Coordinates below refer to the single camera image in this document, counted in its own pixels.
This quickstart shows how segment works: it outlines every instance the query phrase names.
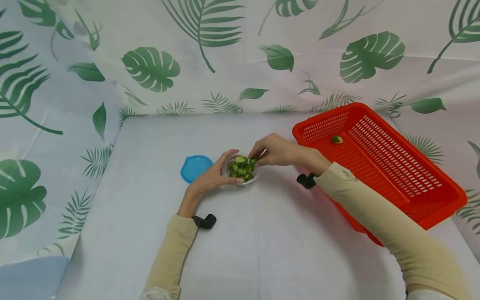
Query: hand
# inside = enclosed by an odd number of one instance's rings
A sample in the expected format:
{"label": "hand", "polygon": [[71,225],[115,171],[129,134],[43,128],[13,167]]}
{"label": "hand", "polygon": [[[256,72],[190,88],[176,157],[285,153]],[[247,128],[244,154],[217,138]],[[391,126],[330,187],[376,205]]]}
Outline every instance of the hand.
{"label": "hand", "polygon": [[231,178],[222,176],[222,168],[227,159],[238,153],[238,149],[231,149],[222,154],[220,158],[207,170],[200,175],[185,191],[185,196],[177,212],[177,215],[191,218],[195,212],[200,198],[206,192],[212,191],[224,184],[243,183],[240,178]]}
{"label": "hand", "polygon": [[316,175],[321,175],[332,164],[318,150],[290,142],[276,133],[258,140],[250,151],[249,158],[252,157],[259,157],[256,166],[298,165]]}

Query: green leaf print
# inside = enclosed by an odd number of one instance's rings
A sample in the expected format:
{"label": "green leaf print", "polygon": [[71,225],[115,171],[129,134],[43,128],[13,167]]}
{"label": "green leaf print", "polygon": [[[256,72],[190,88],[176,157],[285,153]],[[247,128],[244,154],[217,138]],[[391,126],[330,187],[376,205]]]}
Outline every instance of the green leaf print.
{"label": "green leaf print", "polygon": [[328,111],[334,108],[337,108],[339,106],[347,105],[350,103],[355,102],[355,100],[360,100],[363,97],[358,97],[358,96],[350,96],[350,95],[344,95],[344,94],[336,94],[327,98],[322,104],[316,105],[312,107],[311,111],[315,112],[324,112]]}
{"label": "green leaf print", "polygon": [[302,73],[305,73],[307,74],[307,77],[308,79],[307,80],[304,80],[303,82],[306,82],[308,83],[308,87],[299,91],[299,93],[297,95],[300,95],[300,94],[303,94],[303,93],[307,93],[307,92],[310,92],[314,95],[317,95],[317,96],[320,96],[320,90],[318,89],[317,85],[315,84],[315,82],[313,82],[312,80],[310,80],[310,75],[308,75],[307,72],[302,72]]}
{"label": "green leaf print", "polygon": [[383,100],[378,98],[372,103],[372,108],[374,110],[386,110],[386,113],[391,118],[400,117],[400,108],[404,105],[404,100],[407,95],[397,97],[398,92],[393,96],[390,101]]}
{"label": "green leaf print", "polygon": [[287,104],[287,105],[282,105],[282,106],[275,106],[272,108],[269,108],[265,110],[264,112],[278,112],[278,113],[284,113],[284,112],[294,112],[298,111],[297,107],[292,104]]}
{"label": "green leaf print", "polygon": [[408,134],[405,138],[415,146],[423,155],[425,155],[429,160],[434,162],[437,165],[442,165],[443,159],[443,152],[441,151],[440,147],[435,145],[431,139],[426,137],[421,137],[418,135],[410,135]]}
{"label": "green leaf print", "polygon": [[240,26],[235,26],[234,21],[243,18],[237,10],[245,6],[236,5],[240,2],[238,0],[161,1],[180,29],[198,43],[205,63],[215,73],[205,56],[204,47],[223,47],[240,41]]}
{"label": "green leaf print", "polygon": [[93,113],[92,116],[93,125],[95,126],[96,133],[105,140],[105,125],[107,123],[107,111],[105,110],[105,104],[102,103],[100,107]]}
{"label": "green leaf print", "polygon": [[139,47],[128,51],[121,59],[128,73],[138,84],[152,92],[165,92],[173,86],[169,77],[180,74],[180,65],[166,52],[153,47]]}
{"label": "green leaf print", "polygon": [[74,36],[71,31],[65,26],[63,21],[57,17],[45,0],[19,0],[18,4],[20,5],[22,15],[29,18],[32,23],[54,28],[50,37],[50,51],[52,52],[53,58],[58,61],[59,59],[53,48],[55,34],[58,33],[65,39],[73,39]]}
{"label": "green leaf print", "polygon": [[195,112],[196,108],[188,107],[188,102],[170,102],[161,108],[157,108],[157,115],[185,115]]}
{"label": "green leaf print", "polygon": [[377,5],[375,5],[372,9],[366,11],[366,12],[363,12],[363,9],[365,8],[365,5],[362,6],[362,8],[360,9],[360,11],[353,17],[353,18],[350,18],[350,19],[346,19],[344,20],[343,18],[345,18],[345,15],[347,14],[347,9],[348,9],[348,0],[345,0],[345,4],[343,5],[343,9],[342,11],[340,12],[340,15],[339,17],[337,18],[337,20],[335,21],[335,23],[333,23],[332,26],[330,26],[329,28],[327,28],[325,31],[322,32],[322,35],[320,36],[320,38],[318,40],[321,40],[321,39],[324,39],[326,37],[329,37],[329,36],[332,36],[334,35],[335,33],[339,32],[340,30],[344,29],[345,27],[348,27],[350,24],[352,24],[353,22],[355,22],[355,20],[358,18],[358,17],[361,17],[371,11],[373,11],[375,8],[377,8],[377,6],[379,6],[381,3],[383,2],[383,0],[380,1],[380,3],[378,3]]}
{"label": "green leaf print", "polygon": [[274,70],[293,71],[293,54],[290,50],[280,45],[261,46],[267,54],[268,65]]}
{"label": "green leaf print", "polygon": [[78,62],[68,66],[67,71],[75,72],[80,78],[86,81],[105,81],[100,70],[93,62]]}
{"label": "green leaf print", "polygon": [[429,114],[437,110],[446,110],[440,98],[429,98],[417,101],[409,105],[414,111],[421,114]]}
{"label": "green leaf print", "polygon": [[467,224],[472,224],[472,230],[475,234],[480,234],[480,197],[479,192],[475,190],[464,190],[467,194],[467,205],[456,211],[456,215],[465,220]]}
{"label": "green leaf print", "polygon": [[389,70],[402,60],[405,45],[391,32],[369,35],[350,43],[342,55],[340,76],[346,83],[357,83],[375,75],[376,70]]}
{"label": "green leaf print", "polygon": [[0,161],[0,239],[18,234],[45,211],[47,189],[38,185],[40,168],[29,160]]}
{"label": "green leaf print", "polygon": [[119,117],[120,117],[120,127],[122,127],[123,122],[125,122],[125,119],[131,116],[138,116],[139,114],[134,111],[132,108],[125,106],[122,108],[119,112]]}
{"label": "green leaf print", "polygon": [[71,196],[72,200],[67,202],[64,212],[61,214],[63,221],[60,222],[62,228],[58,229],[61,233],[59,240],[82,231],[88,211],[90,210],[90,198],[92,197],[92,195],[86,196],[86,194],[87,191],[85,190],[80,198],[77,191],[75,191],[75,195]]}
{"label": "green leaf print", "polygon": [[[0,11],[0,18],[5,10]],[[0,119],[20,116],[30,124],[49,133],[63,134],[62,131],[47,128],[30,119],[33,93],[50,75],[41,65],[28,65],[38,54],[24,58],[22,52],[28,44],[20,45],[23,38],[20,31],[0,32]]]}
{"label": "green leaf print", "polygon": [[265,90],[263,88],[246,88],[245,90],[243,90],[243,92],[240,93],[239,101],[245,99],[258,99],[263,96],[265,92],[268,92],[268,90]]}
{"label": "green leaf print", "polygon": [[216,96],[210,92],[212,100],[202,100],[204,108],[214,114],[227,114],[227,113],[241,113],[243,108],[235,103],[231,103],[227,97],[223,97],[220,93]]}
{"label": "green leaf print", "polygon": [[82,175],[93,180],[97,180],[102,177],[105,168],[107,167],[108,159],[112,154],[113,145],[104,148],[87,149],[87,157],[81,156],[88,162],[88,166],[85,168]]}
{"label": "green leaf print", "polygon": [[88,34],[90,48],[92,48],[92,50],[95,51],[98,48],[98,46],[100,46],[100,30],[102,30],[102,23],[100,22],[100,27],[97,28],[95,22],[92,22],[95,31],[91,32],[90,29],[88,29],[88,26],[85,23],[82,16],[78,13],[78,11],[75,11],[75,13],[78,16],[80,23],[82,23],[82,26],[85,29],[85,32]]}
{"label": "green leaf print", "polygon": [[477,176],[480,179],[480,148],[471,141],[467,141],[467,142],[473,148],[473,151],[475,151],[475,154],[477,155],[477,160],[478,160],[478,162],[477,162]]}
{"label": "green leaf print", "polygon": [[262,25],[260,25],[260,29],[258,30],[258,35],[260,36],[262,34],[265,22],[274,7],[276,9],[276,13],[280,17],[287,18],[291,16],[298,16],[305,10],[314,8],[317,3],[318,0],[276,0],[265,15]]}
{"label": "green leaf print", "polygon": [[457,0],[450,15],[448,32],[451,40],[432,62],[427,74],[433,72],[435,64],[442,58],[453,43],[471,43],[480,41],[480,0]]}

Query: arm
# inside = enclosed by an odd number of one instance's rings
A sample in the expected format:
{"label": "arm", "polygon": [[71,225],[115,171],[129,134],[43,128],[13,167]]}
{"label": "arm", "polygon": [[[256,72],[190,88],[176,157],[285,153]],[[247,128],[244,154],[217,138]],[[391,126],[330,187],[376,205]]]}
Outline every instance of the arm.
{"label": "arm", "polygon": [[176,215],[172,216],[167,232],[150,269],[141,300],[178,300],[180,275],[188,249],[197,234],[192,217],[202,196],[224,184],[238,184],[243,180],[222,176],[225,161],[238,150],[232,149],[220,157],[204,174],[199,176],[186,190]]}
{"label": "arm", "polygon": [[448,248],[356,179],[348,169],[332,164],[315,149],[302,147],[274,133],[257,141],[249,156],[259,157],[259,166],[300,165],[319,176],[315,181],[325,193],[397,259],[409,293],[426,289],[456,300],[471,299],[462,272]]}

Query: left hand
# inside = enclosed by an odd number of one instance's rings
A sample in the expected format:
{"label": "left hand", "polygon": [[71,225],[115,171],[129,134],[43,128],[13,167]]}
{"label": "left hand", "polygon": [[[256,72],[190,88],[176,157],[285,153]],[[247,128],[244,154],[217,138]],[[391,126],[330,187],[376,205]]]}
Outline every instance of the left hand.
{"label": "left hand", "polygon": [[238,149],[230,149],[222,154],[220,158],[207,170],[200,175],[185,191],[185,196],[177,212],[177,215],[191,218],[195,213],[200,198],[206,192],[212,191],[225,184],[243,183],[240,178],[231,178],[222,176],[222,169],[227,159],[238,153]]}

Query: finger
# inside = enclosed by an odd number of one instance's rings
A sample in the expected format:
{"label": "finger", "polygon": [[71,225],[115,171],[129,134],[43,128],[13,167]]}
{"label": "finger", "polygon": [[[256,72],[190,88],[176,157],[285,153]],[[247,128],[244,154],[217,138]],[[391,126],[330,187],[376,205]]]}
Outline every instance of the finger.
{"label": "finger", "polygon": [[218,178],[218,183],[220,185],[225,185],[225,184],[240,184],[243,183],[243,179],[240,178],[235,178],[235,177],[219,177]]}

